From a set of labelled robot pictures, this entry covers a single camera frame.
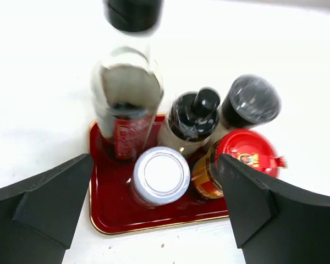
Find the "bottle shoulder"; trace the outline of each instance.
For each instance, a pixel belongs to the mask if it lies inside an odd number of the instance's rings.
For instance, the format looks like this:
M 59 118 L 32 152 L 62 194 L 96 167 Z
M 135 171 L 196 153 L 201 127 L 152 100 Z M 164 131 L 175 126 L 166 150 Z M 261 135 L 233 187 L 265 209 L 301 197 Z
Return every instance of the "bottle shoulder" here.
M 195 96 L 194 92 L 180 96 L 172 105 L 168 122 L 173 133 L 179 138 L 188 141 L 203 141 L 215 131 L 219 114 L 215 110 L 206 118 L 190 117 L 190 105 Z

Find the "gold tray rim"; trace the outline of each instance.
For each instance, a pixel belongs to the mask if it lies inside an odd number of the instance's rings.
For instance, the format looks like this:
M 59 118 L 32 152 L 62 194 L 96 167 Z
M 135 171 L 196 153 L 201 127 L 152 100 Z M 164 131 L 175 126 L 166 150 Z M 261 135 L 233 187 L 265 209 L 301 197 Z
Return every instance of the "gold tray rim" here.
M 157 116 L 166 116 L 166 113 L 163 113 L 163 112 L 157 113 Z M 89 125 L 89 130 L 88 130 L 88 152 L 89 153 L 90 153 L 90 131 L 96 123 L 97 123 L 97 120 L 95 119 Z M 145 227 L 145 228 L 138 228 L 138 229 L 133 229 L 133 230 L 129 230 L 129 231 L 108 233 L 108 232 L 101 230 L 99 227 L 97 227 L 97 225 L 95 224 L 95 222 L 93 220 L 93 216 L 92 216 L 92 182 L 91 182 L 91 180 L 89 182 L 89 217 L 90 217 L 90 221 L 91 221 L 93 227 L 98 232 L 100 232 L 104 235 L 119 235 L 119 234 L 126 234 L 126 233 L 134 233 L 134 232 L 140 232 L 140 231 L 145 231 L 145 230 L 154 230 L 154 229 L 160 229 L 160 228 L 165 228 L 165 227 L 185 226 L 185 225 L 192 224 L 192 223 L 199 223 L 199 222 L 210 221 L 210 220 L 215 220 L 215 219 L 229 218 L 229 216 L 216 216 L 216 217 L 210 217 L 210 218 L 205 218 L 205 219 L 200 219 L 200 220 L 193 220 L 193 221 L 188 221 L 188 222 L 164 224 L 164 225 L 159 225 L 157 227 Z

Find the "lid logo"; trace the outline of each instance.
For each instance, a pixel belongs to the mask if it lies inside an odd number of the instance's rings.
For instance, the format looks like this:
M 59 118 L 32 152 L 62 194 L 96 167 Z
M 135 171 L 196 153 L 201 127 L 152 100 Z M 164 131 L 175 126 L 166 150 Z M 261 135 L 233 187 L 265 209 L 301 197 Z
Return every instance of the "lid logo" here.
M 248 166 L 257 168 L 259 167 L 259 154 L 255 153 L 253 155 L 248 154 L 248 153 L 242 153 L 239 154 L 237 159 L 245 164 L 247 164 Z

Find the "red lid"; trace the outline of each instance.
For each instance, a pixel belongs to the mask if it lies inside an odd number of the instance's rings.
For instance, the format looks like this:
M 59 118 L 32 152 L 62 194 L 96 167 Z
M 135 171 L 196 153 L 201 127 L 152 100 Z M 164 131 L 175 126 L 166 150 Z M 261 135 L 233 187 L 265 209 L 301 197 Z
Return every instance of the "red lid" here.
M 235 129 L 227 134 L 216 147 L 215 160 L 223 153 L 275 178 L 278 167 L 286 167 L 285 160 L 277 157 L 267 139 L 247 129 Z

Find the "white surface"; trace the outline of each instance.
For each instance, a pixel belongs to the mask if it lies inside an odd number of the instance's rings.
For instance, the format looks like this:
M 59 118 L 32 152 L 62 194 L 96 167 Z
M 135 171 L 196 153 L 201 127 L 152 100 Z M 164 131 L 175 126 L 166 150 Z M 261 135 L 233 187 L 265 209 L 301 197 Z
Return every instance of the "white surface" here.
M 330 195 L 330 12 L 224 1 L 165 1 L 154 38 L 166 95 L 224 97 L 240 74 L 275 84 L 280 116 L 257 128 L 285 155 L 281 178 Z M 87 151 L 89 74 L 110 42 L 101 1 L 0 1 L 0 187 Z M 244 263 L 228 220 L 105 236 L 86 197 L 64 264 Z

